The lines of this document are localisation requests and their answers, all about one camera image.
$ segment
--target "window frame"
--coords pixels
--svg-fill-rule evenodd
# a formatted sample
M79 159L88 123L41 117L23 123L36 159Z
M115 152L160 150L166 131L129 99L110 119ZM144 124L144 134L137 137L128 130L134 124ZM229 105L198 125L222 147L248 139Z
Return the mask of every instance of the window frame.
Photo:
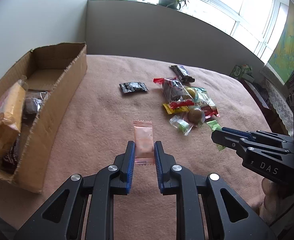
M271 37L272 31L276 24L276 19L278 16L280 4L284 3L285 5L287 5L283 0L273 0L271 5L271 11L269 13L269 17L267 19L266 26L263 30L263 33L256 33L251 28L250 24L243 18L248 0L243 0L239 13L234 11L232 8L230 8L228 5L226 5L220 0L202 0L202 1L217 8L218 10L222 11L227 16L235 20L235 25L231 33L227 33L228 35L233 37L238 26L242 25L248 32L250 32L259 41L255 51L253 52L258 58L261 58L266 47L270 48L268 46L268 41Z

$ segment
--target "gray wall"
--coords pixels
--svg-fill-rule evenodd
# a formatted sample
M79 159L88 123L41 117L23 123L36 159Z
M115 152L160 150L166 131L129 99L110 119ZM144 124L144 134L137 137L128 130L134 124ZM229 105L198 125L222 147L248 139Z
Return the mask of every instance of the gray wall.
M260 79L263 62L217 28L162 6L124 0L89 0L88 54L155 59L229 75L250 64Z
M87 0L0 0L0 78L28 50L85 40Z

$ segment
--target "triangular cutout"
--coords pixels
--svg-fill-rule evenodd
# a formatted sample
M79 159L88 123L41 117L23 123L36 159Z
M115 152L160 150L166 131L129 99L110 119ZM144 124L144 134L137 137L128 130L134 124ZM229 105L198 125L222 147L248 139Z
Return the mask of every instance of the triangular cutout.
M69 195L69 189L65 189L56 200L45 210L42 214L42 218L59 223L62 218L63 211L66 205L66 201Z
M222 194L230 222L235 223L248 217L247 211L225 188L222 188L220 193Z

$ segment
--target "black cable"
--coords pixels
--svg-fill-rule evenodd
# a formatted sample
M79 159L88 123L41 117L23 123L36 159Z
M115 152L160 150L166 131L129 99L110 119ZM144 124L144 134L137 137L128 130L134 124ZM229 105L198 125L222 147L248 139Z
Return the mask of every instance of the black cable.
M282 213L279 217L277 217L270 225L269 227L271 227L272 225L274 225L279 219L281 219L283 216L285 216L292 208L294 207L294 202L290 205L290 207L284 212Z

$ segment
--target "plant pot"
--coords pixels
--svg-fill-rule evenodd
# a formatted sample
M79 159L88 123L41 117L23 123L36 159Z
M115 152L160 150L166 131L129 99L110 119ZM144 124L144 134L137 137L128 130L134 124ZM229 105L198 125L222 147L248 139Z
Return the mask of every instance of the plant pot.
M179 5L179 9L180 9L180 4L177 3L176 0L159 0L158 4L165 7L172 8L174 10L178 10L177 7Z

